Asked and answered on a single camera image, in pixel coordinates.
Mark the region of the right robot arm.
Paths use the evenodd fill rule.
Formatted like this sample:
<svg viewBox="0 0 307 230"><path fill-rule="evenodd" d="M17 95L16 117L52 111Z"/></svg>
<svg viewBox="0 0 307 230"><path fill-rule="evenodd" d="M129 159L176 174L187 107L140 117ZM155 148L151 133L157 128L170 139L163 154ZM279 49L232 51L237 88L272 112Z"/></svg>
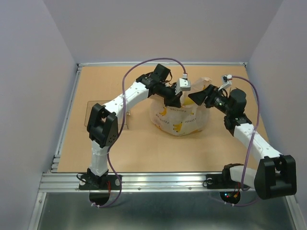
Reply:
<svg viewBox="0 0 307 230"><path fill-rule="evenodd" d="M247 148L247 155L252 154L258 162L256 170L239 163L224 166L219 183L226 187L242 183L255 189L263 200L296 194L295 159L274 149L256 131L245 114L247 100L244 91L234 89L225 96L223 90L209 85L200 92L189 94L189 98L197 105L215 107L224 113L225 128Z"/></svg>

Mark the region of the white banana print plastic bag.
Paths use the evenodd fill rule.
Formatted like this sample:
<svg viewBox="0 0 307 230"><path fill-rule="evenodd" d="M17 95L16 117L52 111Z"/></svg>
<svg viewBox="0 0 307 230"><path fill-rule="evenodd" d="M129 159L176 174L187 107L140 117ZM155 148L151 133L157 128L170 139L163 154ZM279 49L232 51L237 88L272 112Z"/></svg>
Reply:
<svg viewBox="0 0 307 230"><path fill-rule="evenodd" d="M162 99L154 99L150 105L150 120L161 131L173 136L185 136L204 130L210 111L204 105L198 106L188 95L204 90L212 80L202 77L197 79L189 92L184 92L181 107L165 106Z"/></svg>

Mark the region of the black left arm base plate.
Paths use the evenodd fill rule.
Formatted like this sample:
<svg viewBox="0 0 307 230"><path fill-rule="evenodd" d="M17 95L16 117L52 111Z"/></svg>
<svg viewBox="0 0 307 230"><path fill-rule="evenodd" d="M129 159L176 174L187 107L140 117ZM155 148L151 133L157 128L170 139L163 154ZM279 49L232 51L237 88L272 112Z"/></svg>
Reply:
<svg viewBox="0 0 307 230"><path fill-rule="evenodd" d="M78 174L77 179L79 180L78 189L81 191L120 189L119 179L114 174L103 175L99 178L88 174Z"/></svg>

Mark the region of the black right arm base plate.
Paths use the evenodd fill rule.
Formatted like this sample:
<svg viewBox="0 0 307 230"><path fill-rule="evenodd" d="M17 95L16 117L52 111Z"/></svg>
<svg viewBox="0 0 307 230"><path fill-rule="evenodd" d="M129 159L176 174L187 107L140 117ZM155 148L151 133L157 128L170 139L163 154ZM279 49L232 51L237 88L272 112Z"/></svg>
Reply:
<svg viewBox="0 0 307 230"><path fill-rule="evenodd" d="M238 189L239 183L225 179L221 173L209 173L206 174L203 186L208 189Z"/></svg>

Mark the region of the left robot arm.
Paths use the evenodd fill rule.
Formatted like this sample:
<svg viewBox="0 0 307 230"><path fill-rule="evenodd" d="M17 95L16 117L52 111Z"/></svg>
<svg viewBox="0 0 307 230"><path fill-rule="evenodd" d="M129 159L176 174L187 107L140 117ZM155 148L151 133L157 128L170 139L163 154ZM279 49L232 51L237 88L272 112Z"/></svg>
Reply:
<svg viewBox="0 0 307 230"><path fill-rule="evenodd" d="M92 142L92 159L87 169L86 182L97 189L107 183L107 155L111 146L120 135L118 121L125 119L126 113L136 104L158 95L163 98L166 106L179 108L184 87L188 87L188 75L183 73L177 82L168 85L167 77L170 69L157 64L154 71L139 76L133 84L115 99L101 105L96 103L90 113L87 132Z"/></svg>

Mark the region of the aluminium table edge rail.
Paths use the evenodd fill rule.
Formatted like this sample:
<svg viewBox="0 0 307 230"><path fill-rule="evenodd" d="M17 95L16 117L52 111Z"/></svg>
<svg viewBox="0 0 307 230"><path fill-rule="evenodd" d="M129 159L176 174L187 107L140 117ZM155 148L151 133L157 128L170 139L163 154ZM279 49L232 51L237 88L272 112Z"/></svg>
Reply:
<svg viewBox="0 0 307 230"><path fill-rule="evenodd" d="M70 95L70 99L69 99L69 103L68 103L68 107L67 107L66 114L65 114L65 117L64 117L62 129L61 129L59 140L58 140L58 143L57 143L57 147L56 147L53 159L52 159L52 164L51 164L50 169L48 170L48 173L56 173L58 171L58 166L59 166L61 153L62 153L62 147L63 147L64 141L65 141L65 136L66 136L69 120L70 120L71 110L72 110L72 107L73 107L73 102L74 102L77 86L78 86L78 83L79 83L81 71L82 71L82 67L78 63L75 78L74 78L74 83L73 83L73 87L72 87L72 91L71 91L71 95Z"/></svg>

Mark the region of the aluminium front frame rail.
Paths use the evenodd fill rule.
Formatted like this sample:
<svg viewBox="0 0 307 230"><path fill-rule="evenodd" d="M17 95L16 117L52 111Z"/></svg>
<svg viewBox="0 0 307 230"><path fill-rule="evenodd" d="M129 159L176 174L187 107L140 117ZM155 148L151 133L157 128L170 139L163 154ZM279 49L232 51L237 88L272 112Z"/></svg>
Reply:
<svg viewBox="0 0 307 230"><path fill-rule="evenodd" d="M207 192L231 191L231 188L211 189L210 183L220 175L219 172L153 172L121 173L122 192ZM45 173L41 177L41 193L108 193L107 189L88 189L80 185L75 173Z"/></svg>

